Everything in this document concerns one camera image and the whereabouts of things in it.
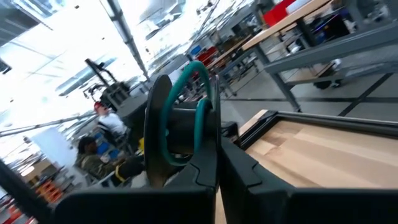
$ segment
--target factory floor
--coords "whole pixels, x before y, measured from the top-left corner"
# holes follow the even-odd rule
[[[229,95],[229,99],[258,99],[280,98],[285,99],[278,86],[272,80],[257,61],[261,72],[256,73],[250,69],[247,75],[231,87],[237,91],[237,96]],[[339,88],[327,88],[319,90],[310,84],[297,85],[292,88],[296,98],[356,98],[365,91],[370,92],[369,87],[374,85],[383,74],[368,77],[343,80]],[[372,91],[368,97],[398,97],[398,74],[393,74],[382,85]],[[337,116],[346,109],[350,102],[309,102],[300,101],[303,113]],[[293,111],[287,101],[221,101],[221,119],[223,121],[236,121],[244,124],[259,110]],[[398,121],[398,103],[359,103],[347,115],[347,117],[379,119],[385,121]]]

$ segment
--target red box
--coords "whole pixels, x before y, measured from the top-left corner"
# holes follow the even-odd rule
[[[278,3],[270,11],[263,15],[264,21],[269,27],[277,24],[287,16],[286,8],[293,2],[295,2],[295,0],[283,0],[282,2]]]

